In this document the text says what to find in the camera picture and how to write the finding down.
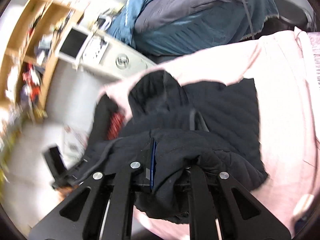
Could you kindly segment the black quilted puffer jacket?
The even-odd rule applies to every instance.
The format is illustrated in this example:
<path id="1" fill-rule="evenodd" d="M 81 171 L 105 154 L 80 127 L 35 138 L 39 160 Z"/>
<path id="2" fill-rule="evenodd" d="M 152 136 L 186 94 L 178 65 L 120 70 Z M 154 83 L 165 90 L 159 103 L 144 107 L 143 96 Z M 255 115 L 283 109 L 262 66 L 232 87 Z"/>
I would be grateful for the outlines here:
<path id="1" fill-rule="evenodd" d="M 184 168 L 228 172 L 248 191 L 267 179 L 259 143 L 259 107 L 253 79 L 233 85 L 201 81 L 181 86 L 168 72 L 142 77 L 131 89 L 132 118 L 108 139 L 117 103 L 104 95 L 82 159 L 54 181 L 74 186 L 102 170 L 118 172 L 141 153 L 154 156 L 153 185 L 136 195 L 136 208 L 154 219 L 186 223 L 187 199 L 178 193 Z"/>

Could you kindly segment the blue grey clothes pile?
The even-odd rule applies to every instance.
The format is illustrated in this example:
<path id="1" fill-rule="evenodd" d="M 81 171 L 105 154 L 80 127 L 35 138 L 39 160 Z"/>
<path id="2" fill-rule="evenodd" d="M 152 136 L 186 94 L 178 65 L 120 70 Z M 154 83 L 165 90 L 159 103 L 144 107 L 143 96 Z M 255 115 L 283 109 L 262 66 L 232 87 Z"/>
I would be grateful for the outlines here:
<path id="1" fill-rule="evenodd" d="M 274 0 L 126 0 L 107 33 L 145 55 L 182 56 L 261 32 Z"/>

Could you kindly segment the pink polka dot bedsheet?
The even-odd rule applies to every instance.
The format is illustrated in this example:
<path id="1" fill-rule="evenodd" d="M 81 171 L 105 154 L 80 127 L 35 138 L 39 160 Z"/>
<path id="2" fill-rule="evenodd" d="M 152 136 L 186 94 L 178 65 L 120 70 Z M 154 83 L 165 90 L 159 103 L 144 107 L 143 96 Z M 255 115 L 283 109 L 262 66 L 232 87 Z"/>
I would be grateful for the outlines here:
<path id="1" fill-rule="evenodd" d="M 308 33 L 280 31 L 197 51 L 106 85 L 103 93 L 132 118 L 128 95 L 145 75 L 163 70 L 181 86 L 208 81 L 233 85 L 253 79 L 259 107 L 261 161 L 267 179 L 251 192 L 293 234 L 295 205 L 319 190 L 319 84 Z M 149 218 L 176 238 L 185 223 Z"/>

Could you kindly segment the wooden shelf unit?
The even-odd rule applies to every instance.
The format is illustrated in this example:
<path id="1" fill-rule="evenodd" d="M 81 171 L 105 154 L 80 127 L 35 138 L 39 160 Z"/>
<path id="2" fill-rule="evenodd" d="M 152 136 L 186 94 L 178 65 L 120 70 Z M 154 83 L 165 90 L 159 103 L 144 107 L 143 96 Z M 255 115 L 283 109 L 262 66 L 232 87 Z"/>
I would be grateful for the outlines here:
<path id="1" fill-rule="evenodd" d="M 67 30 L 78 23 L 83 17 L 84 11 L 75 9 L 69 4 L 58 0 L 28 0 L 9 38 L 4 56 L 1 57 L 1 110 L 8 113 L 10 107 L 18 104 L 22 89 L 22 72 L 27 64 L 36 64 L 34 48 L 40 42 L 43 35 L 48 35 L 53 27 L 66 20 L 66 26 L 60 34 L 54 34 L 52 49 L 48 59 L 41 64 L 44 68 L 40 95 L 37 107 L 44 110 L 50 83 L 55 71 L 58 57 L 55 54 L 57 45 L 67 35 Z M 10 101 L 5 96 L 9 72 L 14 66 L 14 58 L 18 63 L 18 78 L 15 82 L 16 92 L 14 99 Z"/>

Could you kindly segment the white desk with monitor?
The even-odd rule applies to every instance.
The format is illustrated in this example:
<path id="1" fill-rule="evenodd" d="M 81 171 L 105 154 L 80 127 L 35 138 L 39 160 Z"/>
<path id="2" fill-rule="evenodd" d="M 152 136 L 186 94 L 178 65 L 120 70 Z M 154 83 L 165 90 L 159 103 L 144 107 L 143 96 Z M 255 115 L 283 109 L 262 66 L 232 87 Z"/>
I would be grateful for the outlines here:
<path id="1" fill-rule="evenodd" d="M 75 70 L 87 71 L 110 80 L 122 80 L 156 64 L 100 29 L 89 30 L 73 23 L 62 34 L 56 56 Z"/>

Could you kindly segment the black round stool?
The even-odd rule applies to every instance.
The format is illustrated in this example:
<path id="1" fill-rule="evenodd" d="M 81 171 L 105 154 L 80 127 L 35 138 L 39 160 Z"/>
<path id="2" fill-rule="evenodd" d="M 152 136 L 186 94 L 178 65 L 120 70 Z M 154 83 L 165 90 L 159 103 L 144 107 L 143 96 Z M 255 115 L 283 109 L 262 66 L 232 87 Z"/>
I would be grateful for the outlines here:
<path id="1" fill-rule="evenodd" d="M 285 25 L 288 30 L 294 30 L 295 27 L 306 32 L 316 30 L 316 23 L 313 16 L 306 9 L 288 0 L 274 0 L 274 2 L 279 12 L 280 22 Z"/>

